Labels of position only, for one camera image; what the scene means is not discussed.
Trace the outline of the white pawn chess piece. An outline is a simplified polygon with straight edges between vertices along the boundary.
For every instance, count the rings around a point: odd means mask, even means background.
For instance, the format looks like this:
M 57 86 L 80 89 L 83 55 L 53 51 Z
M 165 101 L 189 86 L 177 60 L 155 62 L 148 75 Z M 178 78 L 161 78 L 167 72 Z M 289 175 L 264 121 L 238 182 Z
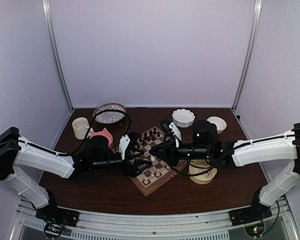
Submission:
M 157 176 L 157 177 L 160 177 L 160 175 L 161 175 L 161 171 L 160 171 L 160 169 L 159 169 L 159 168 L 157 168 L 157 169 L 156 169 L 156 173 L 155 173 L 155 174 L 156 174 L 156 176 Z
M 154 161 L 156 160 L 156 158 L 151 154 L 151 155 L 150 155 L 150 160 L 151 160 L 152 162 L 154 162 Z

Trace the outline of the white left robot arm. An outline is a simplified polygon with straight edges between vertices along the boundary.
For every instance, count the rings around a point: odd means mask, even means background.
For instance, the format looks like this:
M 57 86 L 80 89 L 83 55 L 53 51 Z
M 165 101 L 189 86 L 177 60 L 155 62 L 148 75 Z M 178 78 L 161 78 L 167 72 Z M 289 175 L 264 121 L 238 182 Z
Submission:
M 126 155 L 126 151 L 132 149 L 136 135 L 136 132 L 131 132 L 122 136 L 118 152 L 113 152 L 104 133 L 94 132 L 84 141 L 84 148 L 79 154 L 71 154 L 34 144 L 21 136 L 18 128 L 10 127 L 0 135 L 0 181 L 27 198 L 51 222 L 57 222 L 62 218 L 62 211 L 57 207 L 53 193 L 35 183 L 20 166 L 71 180 L 91 172 L 109 172 L 113 169 L 121 169 L 131 178 L 137 177 L 152 162 Z

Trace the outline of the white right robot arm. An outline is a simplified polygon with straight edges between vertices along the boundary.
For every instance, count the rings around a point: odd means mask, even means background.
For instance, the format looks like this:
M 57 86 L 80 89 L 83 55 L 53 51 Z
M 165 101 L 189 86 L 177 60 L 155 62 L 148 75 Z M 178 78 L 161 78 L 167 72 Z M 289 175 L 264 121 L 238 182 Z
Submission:
M 275 201 L 300 182 L 300 123 L 282 134 L 260 139 L 219 142 L 216 124 L 198 120 L 192 124 L 192 142 L 182 142 L 174 122 L 160 122 L 163 142 L 149 153 L 166 162 L 171 168 L 181 160 L 206 160 L 209 170 L 235 169 L 245 165 L 289 160 L 287 167 L 268 185 L 253 196 L 246 210 L 249 220 L 258 220 Z

